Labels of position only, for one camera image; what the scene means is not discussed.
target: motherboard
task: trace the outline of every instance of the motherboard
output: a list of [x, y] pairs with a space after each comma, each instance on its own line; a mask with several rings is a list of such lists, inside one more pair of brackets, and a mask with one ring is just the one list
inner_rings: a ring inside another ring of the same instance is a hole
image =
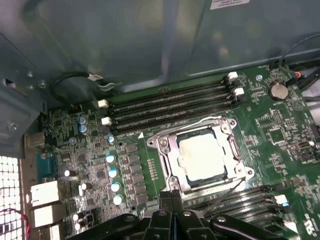
[[37, 154], [38, 183], [63, 182], [65, 238], [123, 213], [142, 218], [161, 191], [180, 190], [207, 219], [316, 239], [320, 134], [290, 78], [263, 65], [42, 115], [50, 147]]

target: label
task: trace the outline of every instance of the label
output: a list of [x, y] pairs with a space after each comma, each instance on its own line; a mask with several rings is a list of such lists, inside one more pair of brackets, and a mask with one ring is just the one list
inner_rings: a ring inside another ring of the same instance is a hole
[[102, 77], [102, 76], [99, 76], [99, 75], [97, 75], [97, 74], [92, 75], [92, 74], [89, 73], [88, 79], [95, 82], [95, 81], [97, 81], [97, 80], [103, 79], [103, 77]]
[[210, 10], [222, 9], [240, 4], [248, 4], [250, 0], [212, 0]]

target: cpu socket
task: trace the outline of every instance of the cpu socket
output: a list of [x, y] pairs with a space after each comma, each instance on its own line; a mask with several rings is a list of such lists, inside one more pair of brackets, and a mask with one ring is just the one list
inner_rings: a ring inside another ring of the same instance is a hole
[[192, 199], [252, 178], [254, 170], [239, 155], [236, 126], [235, 119], [211, 116], [150, 137], [147, 145], [158, 151], [166, 190], [179, 189], [182, 198]]

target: black cable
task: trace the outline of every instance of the black cable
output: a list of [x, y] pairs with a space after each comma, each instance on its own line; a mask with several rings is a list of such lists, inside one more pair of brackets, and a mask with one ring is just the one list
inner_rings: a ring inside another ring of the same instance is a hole
[[89, 77], [89, 73], [84, 72], [84, 71], [72, 71], [72, 72], [63, 73], [57, 79], [55, 79], [49, 86], [49, 91], [50, 91], [51, 95], [56, 100], [58, 100], [59, 102], [65, 104], [65, 105], [69, 105], [70, 103], [69, 103], [69, 101], [67, 99], [65, 99], [63, 96], [59, 95], [56, 92], [56, 87], [57, 87], [58, 84], [60, 84], [64, 80], [69, 79], [69, 78], [74, 78], [74, 77], [88, 78]]
[[303, 97], [303, 99], [304, 99], [307, 103], [320, 102], [320, 96], [305, 96], [305, 97]]
[[239, 187], [239, 185], [245, 180], [246, 178], [243, 177], [241, 179], [241, 181], [239, 183], [237, 183], [237, 185], [235, 185], [233, 188], [230, 188], [230, 190], [223, 195], [222, 197], [220, 197], [215, 203], [211, 204], [210, 206], [208, 206], [203, 212], [204, 212], [204, 217], [206, 217], [205, 215], [208, 215], [208, 213], [210, 213], [210, 211], [212, 209], [214, 209], [216, 206], [218, 206], [223, 200], [225, 200], [227, 197], [229, 197], [230, 194], [232, 194], [234, 192], [234, 190]]
[[306, 78], [301, 79], [298, 82], [298, 87], [301, 92], [305, 91], [306, 89], [310, 88], [316, 81], [320, 79], [320, 67], [317, 67], [311, 74], [309, 74]]
[[297, 43], [293, 44], [291, 47], [289, 47], [289, 49], [282, 55], [282, 57], [279, 59], [279, 63], [278, 63], [278, 66], [279, 66], [279, 69], [281, 69], [282, 71], [285, 71], [287, 73], [290, 73], [292, 75], [295, 76], [295, 71], [292, 71], [288, 68], [285, 68], [282, 66], [282, 62], [284, 61], [285, 57], [292, 51], [294, 50], [297, 46], [299, 46], [300, 44], [310, 40], [310, 39], [313, 39], [313, 38], [316, 38], [316, 37], [320, 37], [320, 32], [317, 32], [313, 35], [310, 35], [310, 36], [307, 36], [305, 37], [304, 39], [301, 39], [300, 41], [298, 41]]

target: green circuit board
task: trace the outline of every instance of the green circuit board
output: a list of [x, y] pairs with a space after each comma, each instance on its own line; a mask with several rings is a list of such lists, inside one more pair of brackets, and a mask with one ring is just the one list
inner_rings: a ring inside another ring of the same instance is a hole
[[[270, 84], [275, 80], [285, 82], [290, 76], [278, 69], [269, 70], [267, 65], [238, 70], [237, 74], [246, 102], [234, 109], [219, 112], [218, 115], [237, 121], [233, 131], [240, 155], [245, 165], [255, 171], [255, 176], [245, 186], [284, 185], [291, 181], [278, 193], [286, 196], [292, 209], [292, 213], [285, 218], [296, 223], [302, 239], [316, 239], [320, 234], [320, 159], [315, 146], [296, 149], [298, 143], [317, 143], [312, 128], [315, 123], [301, 92], [292, 86], [285, 100], [272, 100], [268, 96]], [[257, 81], [257, 75], [262, 75], [263, 80]], [[163, 89], [175, 90], [212, 83], [221, 80], [223, 76], [206, 76], [131, 92], [111, 97], [107, 101], [117, 103], [156, 94]], [[74, 113], [67, 109], [52, 110], [42, 119], [49, 126], [50, 135], [56, 138], [57, 146], [53, 149], [53, 155], [57, 178], [72, 181], [70, 191], [73, 197], [64, 200], [67, 206], [67, 237], [77, 234], [72, 222], [72, 215], [76, 212], [94, 210], [95, 225], [122, 213], [142, 217], [146, 210], [158, 208], [159, 193], [166, 187], [165, 178], [157, 150], [147, 147], [146, 141], [160, 130], [194, 123], [202, 118], [184, 119], [178, 123], [122, 134], [115, 136], [114, 142], [110, 144], [108, 136], [101, 131], [101, 118], [104, 116], [99, 113], [97, 103], [84, 103], [79, 108]], [[79, 133], [78, 117], [87, 120], [87, 135]], [[70, 138], [76, 138], [76, 143], [70, 144]], [[107, 154], [115, 156], [112, 163], [106, 162]], [[125, 164], [128, 158], [137, 158], [141, 165], [139, 175], [143, 176], [141, 184], [145, 185], [145, 190], [138, 194], [131, 189], [134, 183], [128, 179], [130, 170]], [[66, 169], [75, 170], [77, 176], [64, 177]], [[108, 177], [110, 169], [117, 169], [116, 177]], [[111, 184], [114, 182], [122, 186], [116, 193], [123, 199], [123, 203], [118, 206], [113, 203], [115, 193], [111, 191]], [[78, 194], [81, 183], [92, 183], [92, 189], [83, 196]], [[137, 205], [138, 198], [142, 204]]]

